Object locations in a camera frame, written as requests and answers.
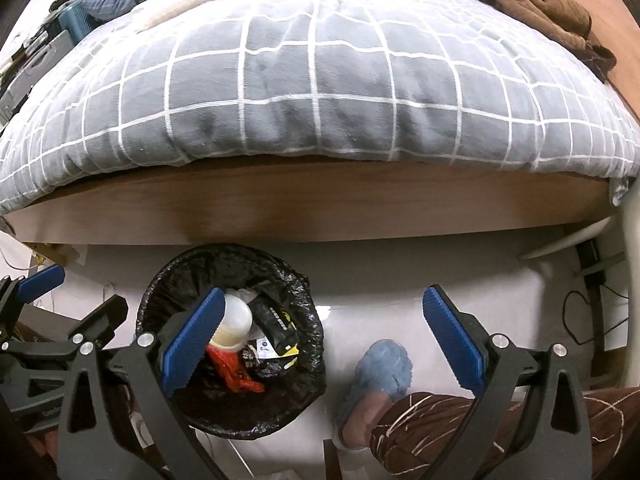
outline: trash can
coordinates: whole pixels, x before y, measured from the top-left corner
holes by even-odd
[[[176,312],[192,307],[203,294],[248,288],[260,283],[298,330],[298,359],[275,377],[260,378],[263,393],[233,393],[204,357],[188,386],[172,399],[194,428],[222,438],[254,440],[280,430],[324,393],[322,323],[308,278],[279,258],[236,244],[208,244],[180,254],[151,281],[140,303],[136,335],[158,333]]]

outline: brown patterned pants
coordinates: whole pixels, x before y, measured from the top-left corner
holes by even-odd
[[[593,476],[618,453],[640,420],[640,388],[585,395],[593,445]],[[419,478],[458,428],[471,405],[463,397],[411,394],[396,402],[371,432],[369,447],[394,476]],[[484,466],[500,462],[520,420],[522,404],[508,411]]]

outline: gray plaid comforter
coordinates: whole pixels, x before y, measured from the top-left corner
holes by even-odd
[[[322,154],[634,176],[639,129],[564,48],[475,0],[219,0],[89,35],[0,138],[0,212],[87,175]]]

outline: floor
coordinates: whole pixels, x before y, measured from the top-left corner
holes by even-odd
[[[322,440],[344,397],[358,359],[380,338],[408,349],[414,362],[413,391],[465,395],[421,314],[424,288],[439,283],[458,308],[475,314],[490,332],[504,332],[520,346],[545,349],[562,342],[588,376],[591,346],[576,348],[561,325],[561,303],[572,288],[574,250],[521,264],[516,255],[561,236],[559,228],[398,240],[308,244],[264,244],[309,276],[325,330],[327,391],[283,430],[255,442],[236,442],[254,474],[293,468],[302,480],[324,478]],[[81,318],[115,291],[129,302],[127,322],[114,344],[128,344],[136,308],[155,273],[184,247],[79,248],[83,264],[67,269],[65,285],[39,305]],[[570,304],[569,320],[578,338],[588,338],[588,308]],[[201,435],[232,480],[248,473],[227,441]],[[382,479],[388,474],[368,454],[341,455],[346,480]]]

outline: black cable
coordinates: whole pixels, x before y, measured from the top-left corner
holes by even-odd
[[[613,292],[617,297],[622,298],[623,300],[628,300],[629,299],[628,296],[624,296],[623,294],[620,294],[619,292],[616,292],[609,285],[606,285],[605,283],[603,283],[602,286],[604,288],[606,288],[609,292]]]
[[[627,296],[623,296],[622,294],[616,292],[615,290],[613,290],[612,288],[610,288],[610,286],[608,285],[602,285],[604,288],[606,288],[607,290],[610,290],[611,292],[613,292],[616,296],[623,298],[625,300],[628,300],[629,298]],[[580,296],[582,298],[582,300],[584,301],[584,304],[591,306],[591,303],[589,303],[589,300],[587,300],[587,298],[584,296],[583,293],[581,293],[579,290],[570,290],[566,296],[564,297],[564,301],[562,302],[562,325],[564,326],[564,329],[566,330],[566,332],[568,333],[569,337],[571,339],[574,340],[574,342],[578,345],[578,346],[582,346],[582,345],[586,345],[587,343],[590,343],[592,341],[594,341],[596,339],[596,336],[602,335],[605,336],[610,332],[613,332],[615,329],[617,329],[620,325],[626,323],[629,318],[625,317],[625,319],[623,319],[622,321],[616,323],[614,326],[612,326],[611,328],[609,328],[606,332],[603,332],[601,334],[594,334],[594,336],[591,339],[587,339],[587,341],[578,341],[578,338],[575,336],[575,334],[572,332],[572,330],[569,328],[569,326],[566,323],[566,304],[567,301],[569,300],[569,298],[571,297],[572,294],[577,294],[578,296]]]

